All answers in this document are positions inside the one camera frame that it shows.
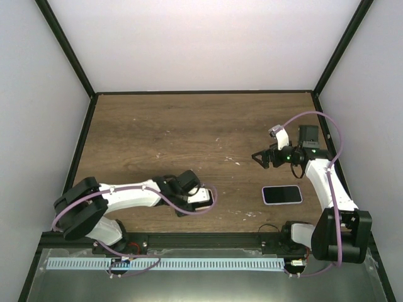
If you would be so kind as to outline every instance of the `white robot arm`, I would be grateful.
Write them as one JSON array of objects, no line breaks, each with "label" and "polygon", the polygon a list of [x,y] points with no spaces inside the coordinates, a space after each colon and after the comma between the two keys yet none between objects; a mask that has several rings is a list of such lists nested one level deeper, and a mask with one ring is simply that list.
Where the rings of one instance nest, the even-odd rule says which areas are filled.
[{"label": "white robot arm", "polygon": [[[59,220],[57,226],[67,240],[89,237],[107,245],[124,241],[123,225],[103,215],[135,206],[166,204],[163,196],[180,210],[187,212],[195,212],[213,205],[211,190],[201,187],[196,175],[188,170],[178,177],[154,177],[137,184],[98,184],[95,178],[88,177],[55,202],[56,213],[59,214],[80,197],[93,192],[105,193],[77,205]],[[176,213],[178,216],[184,216],[178,210]]]},{"label": "white robot arm", "polygon": [[304,174],[312,182],[322,208],[322,216],[316,226],[298,221],[288,221],[283,227],[291,242],[302,244],[312,250],[318,260],[336,261],[338,246],[336,242],[336,224],[351,230],[341,232],[343,262],[362,263],[365,259],[366,248],[371,234],[372,218],[367,211],[360,211],[354,201],[348,196],[339,177],[331,167],[331,181],[339,219],[335,221],[334,201],[332,200],[327,171],[331,163],[331,155],[327,150],[319,148],[319,127],[312,125],[299,126],[298,144],[292,146],[288,135],[279,125],[270,130],[270,135],[277,143],[269,149],[252,155],[252,158],[267,169],[269,163],[279,167],[289,163],[293,167],[301,165],[302,178]]},{"label": "white robot arm", "polygon": [[[329,180],[326,175],[329,164],[330,160],[315,159],[309,160],[305,168],[305,175],[314,186],[319,202],[321,203],[322,211],[326,208],[333,208]],[[358,209],[354,201],[348,196],[346,190],[344,190],[334,170],[334,166],[331,168],[331,177],[339,210],[354,211]],[[291,225],[291,239],[294,242],[301,243],[309,249],[312,249],[311,238],[314,230],[315,226],[313,225],[307,223],[293,223]]]}]

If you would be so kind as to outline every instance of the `purple cable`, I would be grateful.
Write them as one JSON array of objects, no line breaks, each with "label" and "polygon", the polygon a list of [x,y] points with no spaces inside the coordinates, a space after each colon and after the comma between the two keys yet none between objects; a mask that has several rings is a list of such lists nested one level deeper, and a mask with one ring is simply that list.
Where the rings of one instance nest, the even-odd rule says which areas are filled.
[{"label": "purple cable", "polygon": [[[319,112],[319,111],[306,111],[303,113],[300,113],[299,115],[294,116],[293,118],[290,118],[288,121],[286,121],[284,123],[284,125],[282,127],[280,127],[279,129],[275,130],[275,133],[279,132],[281,129],[284,129],[284,127],[286,127],[289,123],[291,123],[292,121],[296,120],[297,118],[303,116],[303,115],[321,115],[324,116],[325,118],[327,118],[329,121],[332,122],[332,124],[334,125],[334,127],[336,128],[336,130],[339,133],[339,140],[340,140],[340,147],[339,150],[336,154],[336,156],[330,161],[329,166],[327,167],[327,180],[329,181],[329,187],[330,187],[330,193],[332,196],[332,200],[333,200],[333,206],[334,206],[334,220],[336,221],[336,239],[337,239],[337,243],[338,243],[338,261],[336,263],[337,267],[341,266],[342,263],[342,259],[343,259],[343,250],[341,249],[341,230],[340,230],[340,217],[339,217],[339,208],[338,208],[338,204],[336,201],[336,194],[334,193],[334,188],[333,188],[333,183],[332,183],[332,178],[331,178],[331,168],[334,165],[334,163],[337,161],[337,159],[340,157],[341,152],[343,151],[343,146],[344,146],[344,141],[343,141],[343,136],[341,135],[341,131],[340,128],[338,126],[338,124],[327,114],[323,113],[323,112]],[[331,267],[333,266],[333,264],[329,265],[327,268],[313,273],[313,274],[309,274],[309,275],[305,275],[306,277],[308,276],[316,276],[322,272],[328,271]]]},{"label": "purple cable", "polygon": [[[157,259],[158,259],[158,260],[155,261],[153,264],[151,264],[149,267],[146,267],[145,269],[142,269],[141,271],[137,271],[137,272],[134,272],[134,273],[132,273],[132,274],[124,274],[124,275],[121,275],[121,277],[130,277],[130,276],[135,276],[135,275],[142,274],[143,272],[148,272],[148,271],[151,270],[153,267],[157,266],[158,263],[161,262],[161,258],[160,258],[160,257],[155,257],[155,256],[152,256],[152,255],[123,254],[123,253],[117,252],[116,250],[111,249],[109,246],[107,246],[105,243],[103,243],[103,242],[101,242],[101,241],[98,241],[98,243],[99,243],[105,250],[107,250],[109,253],[114,254],[114,255],[116,255],[116,256],[128,257],[128,258],[157,258]],[[112,263],[111,266],[109,266],[109,269],[108,269],[108,272],[109,272],[109,275],[110,275],[110,276],[113,275],[113,274],[112,274],[112,271],[111,271],[111,270],[113,269],[113,266],[116,266],[116,265],[119,264],[119,263],[126,263],[126,262],[124,262],[124,261],[118,261],[118,262]]]},{"label": "purple cable", "polygon": [[104,190],[104,191],[99,191],[99,192],[91,193],[91,194],[89,194],[89,195],[87,195],[87,196],[84,196],[84,197],[82,197],[82,198],[76,200],[75,202],[71,203],[69,206],[66,206],[66,208],[65,208],[64,210],[62,210],[62,211],[55,217],[55,219],[53,220],[53,222],[52,222],[52,230],[53,230],[53,231],[61,231],[61,229],[56,226],[57,222],[58,222],[68,211],[70,211],[71,209],[73,209],[75,206],[77,206],[77,205],[79,205],[80,203],[83,203],[83,202],[85,202],[85,201],[87,201],[87,200],[90,200],[91,198],[94,198],[94,197],[97,197],[97,196],[99,196],[99,195],[106,194],[106,193],[110,193],[110,190]]}]

